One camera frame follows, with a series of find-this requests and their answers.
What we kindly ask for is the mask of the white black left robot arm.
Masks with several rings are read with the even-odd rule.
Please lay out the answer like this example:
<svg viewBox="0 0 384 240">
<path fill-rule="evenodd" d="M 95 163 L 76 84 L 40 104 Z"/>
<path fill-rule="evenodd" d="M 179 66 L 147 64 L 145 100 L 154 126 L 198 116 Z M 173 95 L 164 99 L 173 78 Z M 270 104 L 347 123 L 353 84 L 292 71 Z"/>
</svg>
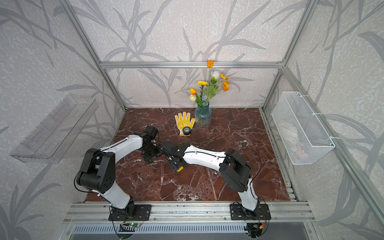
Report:
<svg viewBox="0 0 384 240">
<path fill-rule="evenodd" d="M 126 209 L 132 198 L 116 182 L 116 164 L 136 150 L 157 154 L 156 136 L 157 132 L 134 133 L 110 146 L 87 150 L 74 179 L 75 187 L 99 194 L 115 209 Z"/>
</svg>

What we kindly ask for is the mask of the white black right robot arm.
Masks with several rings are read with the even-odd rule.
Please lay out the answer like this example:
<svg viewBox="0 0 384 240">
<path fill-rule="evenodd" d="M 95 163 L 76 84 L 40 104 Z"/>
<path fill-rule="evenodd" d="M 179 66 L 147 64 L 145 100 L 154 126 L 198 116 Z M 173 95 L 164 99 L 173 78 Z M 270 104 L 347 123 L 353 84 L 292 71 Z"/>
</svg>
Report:
<svg viewBox="0 0 384 240">
<path fill-rule="evenodd" d="M 213 152 L 166 142 L 162 145 L 162 152 L 174 172 L 181 171 L 185 165 L 199 165 L 219 172 L 227 186 L 238 192 L 243 208 L 249 211 L 257 208 L 259 201 L 252 183 L 252 168 L 237 151 Z"/>
</svg>

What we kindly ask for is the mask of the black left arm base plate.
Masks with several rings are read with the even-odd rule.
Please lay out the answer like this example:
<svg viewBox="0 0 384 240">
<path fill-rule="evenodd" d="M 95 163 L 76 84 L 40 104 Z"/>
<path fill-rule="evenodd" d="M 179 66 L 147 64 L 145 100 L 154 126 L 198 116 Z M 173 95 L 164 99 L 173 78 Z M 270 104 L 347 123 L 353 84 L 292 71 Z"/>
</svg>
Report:
<svg viewBox="0 0 384 240">
<path fill-rule="evenodd" d="M 111 207 L 109 221 L 148 221 L 152 205 L 130 205 L 125 209 Z"/>
</svg>

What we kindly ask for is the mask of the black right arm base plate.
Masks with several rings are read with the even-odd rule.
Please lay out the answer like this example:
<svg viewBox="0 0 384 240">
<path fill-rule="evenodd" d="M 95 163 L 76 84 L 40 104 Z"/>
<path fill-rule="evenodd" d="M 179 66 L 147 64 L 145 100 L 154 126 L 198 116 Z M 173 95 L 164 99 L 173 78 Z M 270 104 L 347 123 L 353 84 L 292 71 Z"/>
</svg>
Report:
<svg viewBox="0 0 384 240">
<path fill-rule="evenodd" d="M 271 213 L 269 206 L 267 204 L 257 204 L 255 210 L 251 211 L 244 208 L 241 204 L 235 202 L 230 204 L 230 214 L 231 220 L 240 221 L 240 220 L 271 220 Z"/>
</svg>

